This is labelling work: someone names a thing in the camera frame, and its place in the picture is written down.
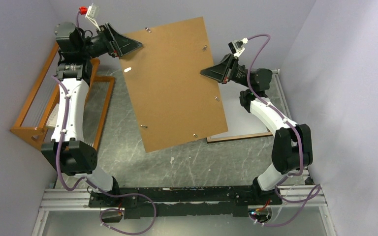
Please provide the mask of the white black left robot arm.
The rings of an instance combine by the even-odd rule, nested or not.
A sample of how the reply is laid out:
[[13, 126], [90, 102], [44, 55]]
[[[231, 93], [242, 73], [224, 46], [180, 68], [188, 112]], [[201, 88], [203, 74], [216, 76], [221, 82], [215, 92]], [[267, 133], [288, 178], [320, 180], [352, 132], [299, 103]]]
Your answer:
[[[59, 46], [59, 61], [53, 79], [59, 87], [59, 109], [56, 126], [51, 139], [41, 146], [41, 153], [53, 166], [62, 186], [74, 190], [80, 181], [85, 181], [110, 207], [121, 200], [115, 189], [115, 178], [97, 164], [96, 149], [85, 143], [83, 134], [84, 108], [91, 85], [92, 59], [108, 54], [120, 58], [142, 47], [142, 43], [118, 33], [110, 23], [100, 25], [95, 36], [86, 36], [85, 31], [72, 22], [63, 22], [55, 27]], [[69, 187], [63, 175], [77, 178]]]

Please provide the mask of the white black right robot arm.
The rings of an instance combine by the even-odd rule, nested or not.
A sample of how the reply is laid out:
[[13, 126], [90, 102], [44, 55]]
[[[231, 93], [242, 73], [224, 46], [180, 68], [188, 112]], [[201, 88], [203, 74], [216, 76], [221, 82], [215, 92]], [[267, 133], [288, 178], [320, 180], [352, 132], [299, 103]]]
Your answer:
[[238, 58], [227, 54], [216, 65], [202, 69], [200, 74], [221, 84], [235, 82], [247, 87], [239, 95], [240, 105], [256, 116], [274, 137], [271, 164], [264, 173], [254, 179], [257, 186], [251, 190], [251, 198], [263, 204], [284, 178], [302, 173], [313, 162], [311, 129], [297, 124], [277, 109], [266, 95], [273, 72], [269, 69], [249, 71], [238, 63]]

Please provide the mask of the brown backing board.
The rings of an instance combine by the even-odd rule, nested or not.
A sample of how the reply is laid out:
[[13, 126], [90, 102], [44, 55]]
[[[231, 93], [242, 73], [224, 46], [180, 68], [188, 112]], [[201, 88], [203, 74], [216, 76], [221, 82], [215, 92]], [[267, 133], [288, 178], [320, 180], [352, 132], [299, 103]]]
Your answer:
[[228, 130], [202, 17], [128, 33], [142, 48], [120, 59], [146, 152]]

